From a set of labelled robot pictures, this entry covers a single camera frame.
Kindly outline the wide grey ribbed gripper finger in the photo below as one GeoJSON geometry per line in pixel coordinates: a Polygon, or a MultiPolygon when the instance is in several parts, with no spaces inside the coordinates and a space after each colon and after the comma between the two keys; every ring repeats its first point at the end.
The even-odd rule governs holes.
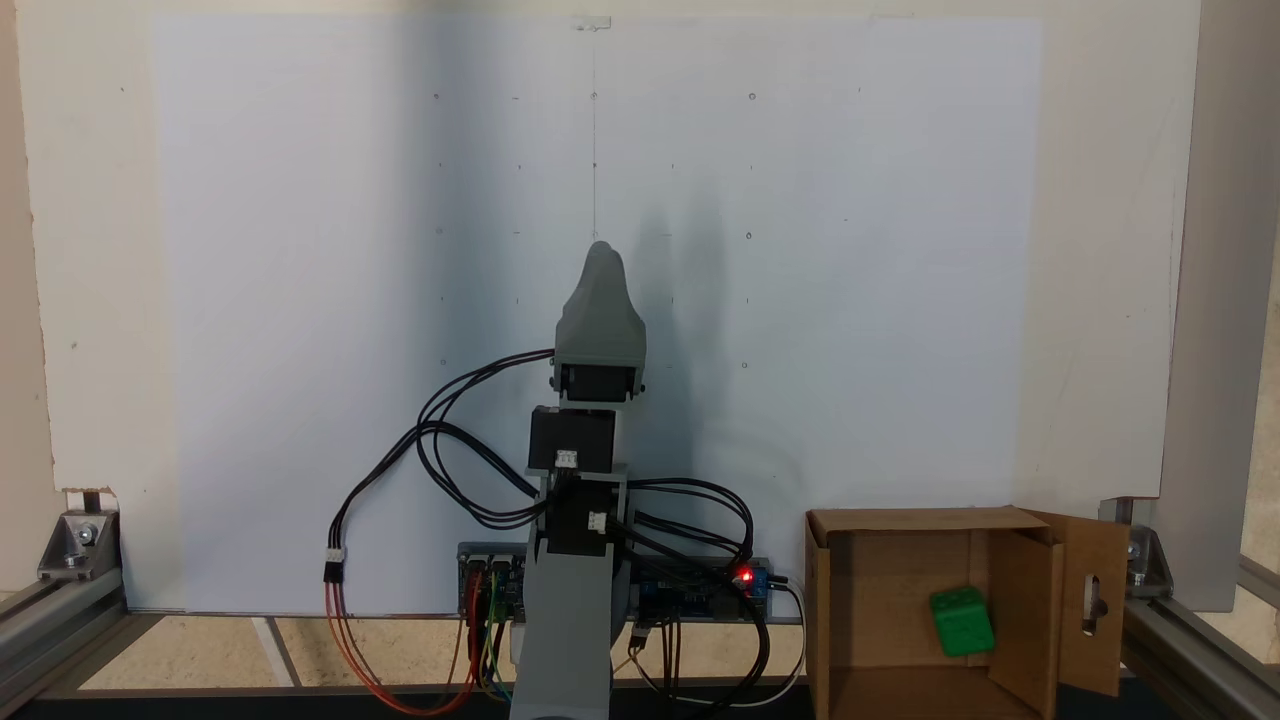
{"type": "Polygon", "coordinates": [[[645,324],[635,310],[620,252],[590,245],[579,283],[556,324],[558,347],[643,347],[645,324]]]}

